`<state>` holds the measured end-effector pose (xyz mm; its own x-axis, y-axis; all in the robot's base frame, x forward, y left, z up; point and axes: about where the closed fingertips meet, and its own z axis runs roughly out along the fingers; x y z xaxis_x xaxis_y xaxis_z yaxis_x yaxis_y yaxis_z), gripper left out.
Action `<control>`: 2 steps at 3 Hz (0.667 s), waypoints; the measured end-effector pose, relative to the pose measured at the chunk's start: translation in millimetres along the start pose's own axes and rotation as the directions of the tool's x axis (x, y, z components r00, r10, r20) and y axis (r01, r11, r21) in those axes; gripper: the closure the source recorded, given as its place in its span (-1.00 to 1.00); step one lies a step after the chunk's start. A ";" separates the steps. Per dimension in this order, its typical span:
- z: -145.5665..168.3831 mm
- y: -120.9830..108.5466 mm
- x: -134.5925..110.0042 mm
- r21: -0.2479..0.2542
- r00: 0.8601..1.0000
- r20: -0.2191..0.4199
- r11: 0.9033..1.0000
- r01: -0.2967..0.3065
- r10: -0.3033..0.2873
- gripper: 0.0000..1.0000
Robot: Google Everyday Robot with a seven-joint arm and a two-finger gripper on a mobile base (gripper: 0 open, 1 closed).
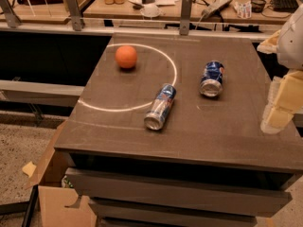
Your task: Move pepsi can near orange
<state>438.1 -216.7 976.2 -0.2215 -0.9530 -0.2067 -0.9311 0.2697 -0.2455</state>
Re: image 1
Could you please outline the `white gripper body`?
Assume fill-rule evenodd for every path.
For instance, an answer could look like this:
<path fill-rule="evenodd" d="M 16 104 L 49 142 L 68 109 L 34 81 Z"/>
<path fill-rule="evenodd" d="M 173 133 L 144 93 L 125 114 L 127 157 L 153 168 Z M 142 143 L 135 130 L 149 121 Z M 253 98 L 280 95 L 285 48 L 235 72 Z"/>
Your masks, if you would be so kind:
<path fill-rule="evenodd" d="M 289 69 L 303 69 L 303 5 L 283 25 L 276 46 L 277 60 Z"/>

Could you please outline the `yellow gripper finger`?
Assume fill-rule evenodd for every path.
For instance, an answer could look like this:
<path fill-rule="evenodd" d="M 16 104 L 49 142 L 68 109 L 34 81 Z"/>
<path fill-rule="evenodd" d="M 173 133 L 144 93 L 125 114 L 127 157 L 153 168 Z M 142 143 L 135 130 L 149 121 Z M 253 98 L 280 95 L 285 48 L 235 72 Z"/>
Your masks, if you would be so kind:
<path fill-rule="evenodd" d="M 291 70 L 283 78 L 273 77 L 267 100 L 260 129 L 276 134 L 283 131 L 303 107 L 303 72 Z"/>
<path fill-rule="evenodd" d="M 257 51 L 264 53 L 264 54 L 276 53 L 277 41 L 278 41 L 279 35 L 280 35 L 280 30 L 276 31 L 265 41 L 261 42 L 257 47 Z"/>

